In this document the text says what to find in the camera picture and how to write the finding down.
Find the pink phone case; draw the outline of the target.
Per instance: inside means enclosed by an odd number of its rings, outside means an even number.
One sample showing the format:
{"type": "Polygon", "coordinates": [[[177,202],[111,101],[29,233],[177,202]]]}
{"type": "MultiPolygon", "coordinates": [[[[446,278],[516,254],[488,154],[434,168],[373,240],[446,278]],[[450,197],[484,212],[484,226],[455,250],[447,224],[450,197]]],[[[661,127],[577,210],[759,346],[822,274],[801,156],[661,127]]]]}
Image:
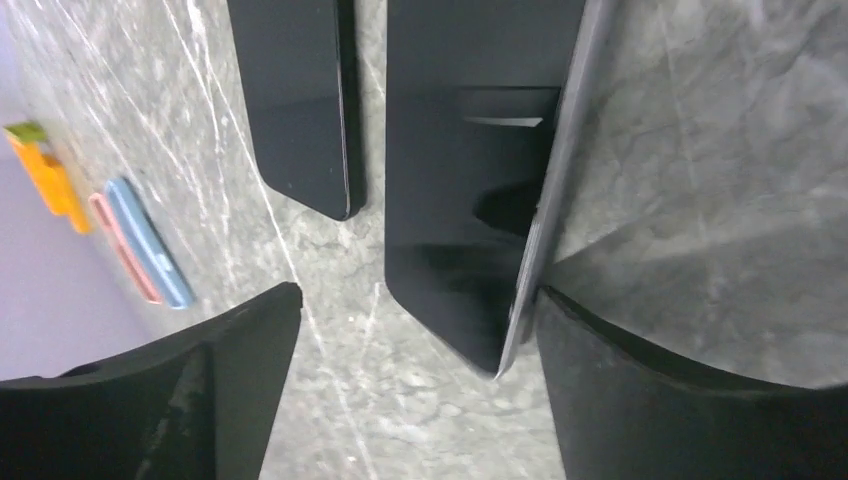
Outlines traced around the pink phone case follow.
{"type": "Polygon", "coordinates": [[[113,252],[117,255],[121,265],[138,289],[140,295],[148,303],[162,304],[162,295],[130,248],[106,196],[102,193],[95,192],[90,195],[88,202],[113,252]]]}

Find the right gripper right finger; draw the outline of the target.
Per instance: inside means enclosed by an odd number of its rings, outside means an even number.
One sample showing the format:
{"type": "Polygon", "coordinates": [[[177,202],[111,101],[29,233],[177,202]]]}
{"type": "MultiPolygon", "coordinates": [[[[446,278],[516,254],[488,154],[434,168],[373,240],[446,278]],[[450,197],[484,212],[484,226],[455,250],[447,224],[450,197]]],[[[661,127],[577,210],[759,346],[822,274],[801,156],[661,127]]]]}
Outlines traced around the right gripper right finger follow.
{"type": "Polygon", "coordinates": [[[536,339],[570,479],[843,479],[847,389],[801,388],[694,361],[553,288],[536,339]]]}

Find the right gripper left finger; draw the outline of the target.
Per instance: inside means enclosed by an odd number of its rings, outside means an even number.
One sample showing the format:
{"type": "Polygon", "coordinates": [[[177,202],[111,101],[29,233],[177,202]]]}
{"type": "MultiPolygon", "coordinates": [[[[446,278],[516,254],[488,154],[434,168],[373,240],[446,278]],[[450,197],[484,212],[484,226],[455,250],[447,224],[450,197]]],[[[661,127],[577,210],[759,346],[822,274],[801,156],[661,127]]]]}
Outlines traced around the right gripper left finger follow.
{"type": "Polygon", "coordinates": [[[5,479],[255,479],[301,324],[282,283],[54,378],[1,384],[5,479]]]}

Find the blue phone case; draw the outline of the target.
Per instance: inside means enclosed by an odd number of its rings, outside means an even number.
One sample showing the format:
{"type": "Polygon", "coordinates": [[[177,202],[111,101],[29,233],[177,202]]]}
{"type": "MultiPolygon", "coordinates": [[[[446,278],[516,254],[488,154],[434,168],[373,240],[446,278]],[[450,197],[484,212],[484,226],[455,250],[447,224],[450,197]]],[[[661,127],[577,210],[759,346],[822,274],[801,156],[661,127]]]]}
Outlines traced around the blue phone case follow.
{"type": "Polygon", "coordinates": [[[104,193],[130,250],[162,301],[172,309],[187,309],[194,294],[130,182],[124,177],[109,180],[104,193]]]}

